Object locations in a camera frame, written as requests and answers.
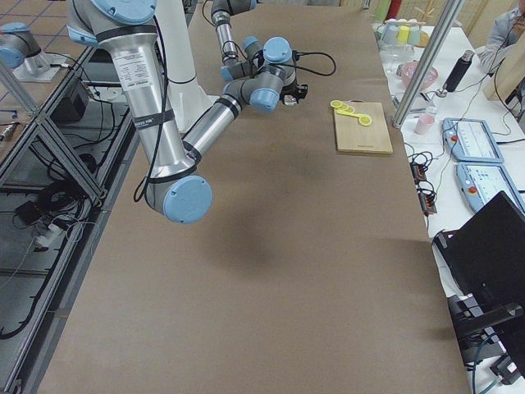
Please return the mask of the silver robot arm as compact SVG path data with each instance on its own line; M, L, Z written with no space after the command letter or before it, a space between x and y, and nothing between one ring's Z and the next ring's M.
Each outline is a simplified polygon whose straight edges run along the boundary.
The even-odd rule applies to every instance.
M242 46L239 46L231 33L231 17L251 11L256 6L256 1L212 2L210 17L217 33L221 52L223 63L221 76L226 82L250 77L264 63L263 45L256 37L246 37Z
M73 41L109 53L149 162L139 196L167 219L198 221L212 189L197 172L202 156L245 107L271 112L308 89L296 79L299 53L282 37L253 36L237 45L231 17L253 1L215 1L210 12L225 87L207 96L197 81L184 8L179 1L70 1Z

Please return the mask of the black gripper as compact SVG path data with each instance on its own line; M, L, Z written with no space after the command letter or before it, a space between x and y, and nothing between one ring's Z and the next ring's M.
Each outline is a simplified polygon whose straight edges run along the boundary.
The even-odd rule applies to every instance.
M283 103L283 97L285 95L292 95L297 99L297 102L299 103L300 100L305 99L308 94L308 86L306 84L302 85L297 83L296 81L284 86L281 90L281 102Z

